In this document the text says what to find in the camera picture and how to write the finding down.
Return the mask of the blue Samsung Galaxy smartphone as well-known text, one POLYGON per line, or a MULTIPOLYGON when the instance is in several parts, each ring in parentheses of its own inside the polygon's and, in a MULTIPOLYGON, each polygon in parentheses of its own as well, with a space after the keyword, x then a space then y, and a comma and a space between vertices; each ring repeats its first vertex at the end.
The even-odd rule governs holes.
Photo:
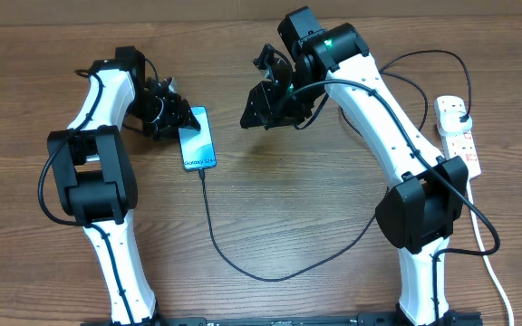
POLYGON ((180 128, 179 142, 184 169, 197 170, 217 165, 206 107, 192 107, 200 130, 180 128))

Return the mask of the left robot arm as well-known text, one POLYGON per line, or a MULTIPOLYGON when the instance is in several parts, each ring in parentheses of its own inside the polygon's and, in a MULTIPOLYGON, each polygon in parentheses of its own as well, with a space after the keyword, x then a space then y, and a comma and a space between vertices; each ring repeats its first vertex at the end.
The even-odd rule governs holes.
POLYGON ((135 240, 138 185, 121 136, 124 121, 140 120, 140 134, 155 140, 203 129, 172 79, 147 76, 150 65, 141 51, 123 46, 77 72, 89 92, 68 127, 49 134, 37 186, 44 214, 82 228, 92 243, 111 300, 110 325, 165 322, 135 240))

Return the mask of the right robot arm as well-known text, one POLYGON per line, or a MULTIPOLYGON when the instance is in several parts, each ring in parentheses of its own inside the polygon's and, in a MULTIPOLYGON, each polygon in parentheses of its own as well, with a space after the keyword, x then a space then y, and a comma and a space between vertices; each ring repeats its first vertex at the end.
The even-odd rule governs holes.
POLYGON ((304 6, 287 14, 277 31, 291 57, 264 46, 254 64, 266 77, 250 91, 241 127, 299 127, 314 116, 322 94, 335 101, 376 157, 389 188, 374 215, 399 252, 396 322, 453 324, 443 259, 463 205, 466 165, 445 158, 413 125, 351 24, 324 29, 304 6))

